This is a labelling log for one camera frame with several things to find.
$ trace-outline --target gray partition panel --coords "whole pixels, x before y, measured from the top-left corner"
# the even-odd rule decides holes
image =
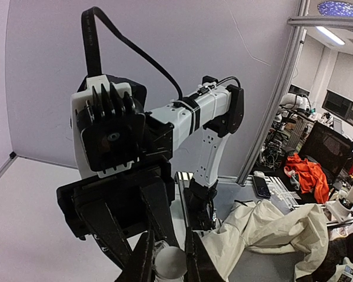
[[[81,12],[96,5],[119,30],[194,91],[204,75],[237,76],[245,89],[245,117],[225,149],[219,173],[237,175],[257,136],[280,73],[298,0],[260,1],[19,1],[9,8],[6,94],[14,151],[75,164],[69,128],[70,96],[86,75]],[[103,71],[144,84],[146,110],[177,98],[148,62],[98,23]],[[182,145],[175,170],[194,169],[201,132]]]

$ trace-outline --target desk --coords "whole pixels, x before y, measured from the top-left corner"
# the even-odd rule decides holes
[[[289,110],[288,112],[294,115],[297,115],[297,123],[295,124],[294,130],[291,131],[291,135],[287,144],[288,147],[292,147],[293,149],[296,149],[298,146],[299,140],[302,138],[302,133],[305,127],[308,124],[315,123],[315,121],[295,110]]]
[[[183,178],[176,177],[179,188],[188,186],[191,175],[185,174]],[[244,186],[238,185],[234,177],[219,177],[214,205],[217,209],[217,216],[224,220],[229,215],[234,200],[259,201],[254,192],[252,178],[248,177]],[[273,192],[271,202],[280,209],[283,214],[291,210],[291,205],[297,204],[294,199],[289,199],[282,192],[287,192],[286,187],[277,177],[266,177],[269,190]],[[279,255],[264,255],[244,251],[233,272],[229,276],[229,281],[256,281],[256,282],[289,282],[294,278],[294,265],[303,260],[302,253],[289,253]]]

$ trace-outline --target ceiling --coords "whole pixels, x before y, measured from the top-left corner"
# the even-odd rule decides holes
[[[318,10],[318,4],[324,2],[325,0],[311,0],[310,6],[308,9],[308,13],[311,16],[321,15]],[[353,4],[353,0],[348,0],[345,2],[349,2]],[[307,28],[307,34],[316,40],[323,43],[325,46],[329,47],[330,49],[336,50],[342,53],[348,53],[353,55],[353,32],[348,31],[346,29],[337,29],[337,28],[328,28],[331,32],[333,32],[336,36],[341,38],[345,45],[338,45],[327,36],[322,34],[316,28]]]

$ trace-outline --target office clutter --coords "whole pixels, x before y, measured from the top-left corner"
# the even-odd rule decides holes
[[[263,254],[305,253],[295,265],[295,279],[314,272],[328,248],[326,217],[317,204],[306,204],[284,216],[270,201],[234,203],[221,228],[202,238],[223,279],[245,249]]]
[[[313,193],[315,200],[319,204],[328,201],[329,187],[327,178],[319,163],[310,162],[308,159],[302,160],[297,153],[287,158],[285,170],[292,170],[298,175],[298,182],[302,193]]]

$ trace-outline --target robotic arm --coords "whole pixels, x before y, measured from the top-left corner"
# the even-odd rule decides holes
[[[94,7],[82,16],[82,26],[88,25],[89,32],[95,30],[94,15],[111,31],[116,29]],[[119,34],[118,38],[128,46],[145,54]],[[118,281],[150,281],[129,277],[136,266],[142,274],[147,271],[150,275],[155,242],[179,247],[169,210],[175,197],[169,159],[189,135],[203,127],[201,157],[185,191],[189,217],[194,221],[185,242],[185,281],[220,281],[192,229],[213,228],[207,205],[212,204],[217,193],[217,172],[225,144],[239,128],[244,114],[244,91],[239,80],[229,77],[218,81],[205,76],[190,95],[145,112],[146,88],[129,79],[103,75],[100,61],[96,68],[99,53],[95,60],[90,57],[93,51],[99,51],[98,42],[90,42],[96,34],[83,35],[88,77],[71,99],[75,157],[82,180],[57,190],[68,226],[81,240],[93,235],[101,250],[124,269]],[[167,73],[144,54],[151,64]],[[222,85],[232,79],[236,86]],[[127,238],[144,231],[148,232],[132,252]]]

